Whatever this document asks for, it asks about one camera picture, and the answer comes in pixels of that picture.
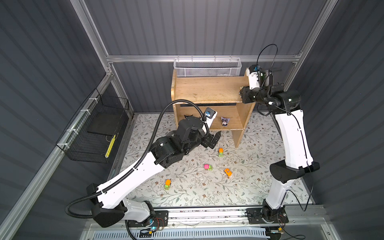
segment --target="aluminum frame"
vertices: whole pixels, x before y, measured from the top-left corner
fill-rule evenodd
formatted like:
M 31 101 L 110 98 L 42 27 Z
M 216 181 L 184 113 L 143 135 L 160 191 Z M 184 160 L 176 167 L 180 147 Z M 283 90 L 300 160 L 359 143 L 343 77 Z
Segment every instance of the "aluminum frame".
M 309 51 L 311 50 L 314 42 L 319 36 L 320 31 L 322 30 L 325 23 L 327 22 L 337 2 L 338 0 L 327 0 L 326 3 L 324 4 L 324 7 L 322 8 L 319 16 L 316 19 L 315 24 L 313 25 L 307 39 L 304 42 L 303 47 L 301 48 L 301 51 L 300 51 L 301 56 L 299 61 L 291 67 L 291 69 L 289 70 L 285 78 L 284 91 L 287 91 L 288 88 L 291 86 L 293 79 L 296 77 L 297 73 L 299 72 L 301 66 L 303 65 L 304 60 L 307 58 Z
M 100 84 L 97 86 L 97 90 L 93 91 L 88 101 L 86 101 L 82 107 L 82 110 L 84 111 L 79 111 L 78 115 L 69 126 L 69 129 L 75 128 L 81 117 L 86 114 L 86 110 L 89 108 L 94 99 L 99 95 L 99 93 L 102 94 L 105 92 L 113 78 L 114 76 L 111 72 L 108 72 L 105 75 Z M 65 143 L 70 134 L 70 131 L 66 131 L 66 133 L 59 140 L 59 144 Z M 58 146 L 55 146 L 51 154 L 45 160 L 39 171 L 33 177 L 32 181 L 29 183 L 23 194 L 17 200 L 16 204 L 0 225 L 1 240 L 11 240 L 13 238 L 64 156 L 65 153 Z
M 106 59 L 109 63 L 158 63 L 158 62 L 173 62 L 175 59 L 178 61 L 212 61 L 214 60 L 228 60 L 231 58 L 240 58 L 243 62 L 256 62 L 257 55 L 207 55 L 207 56 L 194 56 L 194 55 L 107 55 Z M 259 62 L 272 62 L 274 55 L 261 55 Z M 297 63 L 300 60 L 300 55 L 277 55 L 275 62 L 292 62 Z
M 70 1 L 105 71 L 106 72 L 112 71 L 112 73 L 115 75 L 115 79 L 112 81 L 112 86 L 115 89 L 118 97 L 128 99 L 129 109 L 130 109 L 129 116 L 130 118 L 132 118 L 134 110 L 132 108 L 131 102 L 129 101 L 128 95 L 126 94 L 124 87 L 122 86 L 120 78 L 117 75 L 117 72 L 113 64 L 109 63 L 106 59 L 106 56 L 108 55 L 108 51 L 103 43 L 103 40 L 101 39 L 101 36 L 96 28 L 96 25 L 88 10 L 88 7 L 85 4 L 85 1 L 84 0 L 70 0 Z
M 155 210 L 168 210 L 168 226 L 172 228 L 216 228 L 216 227 L 271 227 L 276 223 L 249 224 L 245 216 L 247 208 L 262 208 L 262 206 L 234 206 L 234 207 L 183 207 L 183 208 L 155 208 Z M 297 205 L 286 205 L 286 213 L 290 220 L 286 225 L 321 225 L 325 234 L 330 233 L 329 240 L 340 240 L 330 219 L 322 205 L 308 205 L 303 212 Z M 94 220 L 88 220 L 80 240 L 92 240 L 95 231 L 125 230 L 124 221 L 120 221 L 108 228 L 102 228 Z

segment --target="gray panel wall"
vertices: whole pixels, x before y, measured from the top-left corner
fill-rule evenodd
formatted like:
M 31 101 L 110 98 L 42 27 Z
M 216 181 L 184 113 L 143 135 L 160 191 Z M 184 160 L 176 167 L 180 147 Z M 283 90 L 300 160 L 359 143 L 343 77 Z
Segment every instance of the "gray panel wall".
M 110 55 L 296 54 L 324 2 L 86 0 Z
M 0 222 L 104 75 L 69 1 L 0 1 Z M 72 181 L 87 171 L 104 174 L 104 167 L 83 165 L 66 163 L 48 188 L 73 188 Z M 46 211 L 31 212 L 27 222 L 35 214 L 54 223 L 53 202 L 67 201 L 51 195 L 50 189 L 44 190 L 44 198 Z M 34 232 L 48 227 L 41 223 Z M 63 226 L 56 222 L 49 227 Z
M 240 76 L 254 63 L 242 63 Z M 260 63 L 269 68 L 271 63 Z M 275 63 L 274 81 L 282 83 L 292 63 Z M 173 63 L 114 63 L 136 113 L 160 112 L 171 102 Z
M 383 12 L 380 0 L 339 0 L 291 86 L 321 167 L 313 197 L 343 239 L 384 238 Z

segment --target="ventilation grille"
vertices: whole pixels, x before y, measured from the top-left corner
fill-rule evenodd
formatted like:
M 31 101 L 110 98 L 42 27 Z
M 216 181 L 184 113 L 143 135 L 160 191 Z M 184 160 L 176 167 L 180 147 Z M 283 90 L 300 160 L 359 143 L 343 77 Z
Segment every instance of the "ventilation grille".
M 151 237 L 139 237 L 138 230 L 131 230 L 137 239 L 194 239 L 194 238 L 235 238 L 235 237 L 253 237 L 270 238 L 265 235 L 264 228 L 258 227 L 228 227 L 228 228 L 188 228 L 188 229 L 164 229 L 152 234 Z M 126 230 L 95 231 L 93 240 L 128 240 Z

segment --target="floral tablecloth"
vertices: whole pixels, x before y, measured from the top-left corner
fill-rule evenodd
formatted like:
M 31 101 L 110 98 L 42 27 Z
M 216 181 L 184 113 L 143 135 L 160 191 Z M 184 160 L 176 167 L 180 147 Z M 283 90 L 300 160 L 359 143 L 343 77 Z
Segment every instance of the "floral tablecloth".
M 121 171 L 141 157 L 158 116 L 137 116 Z M 164 114 L 155 139 L 175 129 L 173 113 Z M 224 149 L 224 157 L 218 157 L 220 147 Z M 252 113 L 238 148 L 234 146 L 232 132 L 222 131 L 215 149 L 195 148 L 183 160 L 150 177 L 127 198 L 149 200 L 155 207 L 262 204 L 272 181 L 269 165 L 284 157 L 283 141 L 272 118 Z M 210 164 L 213 169 L 205 170 L 204 164 Z M 233 173 L 230 178 L 224 172 L 226 168 Z M 167 179 L 172 181 L 169 190 L 164 189 Z M 292 188 L 300 202 L 305 203 L 308 193 L 302 181 L 296 180 Z M 296 204 L 297 200 L 288 192 L 285 203 Z

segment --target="pink toy car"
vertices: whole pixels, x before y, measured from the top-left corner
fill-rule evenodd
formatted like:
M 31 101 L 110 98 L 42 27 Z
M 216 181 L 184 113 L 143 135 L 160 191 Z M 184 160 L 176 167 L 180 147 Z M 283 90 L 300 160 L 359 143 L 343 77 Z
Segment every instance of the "pink toy car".
M 204 164 L 204 169 L 205 170 L 212 170 L 212 166 L 209 164 Z

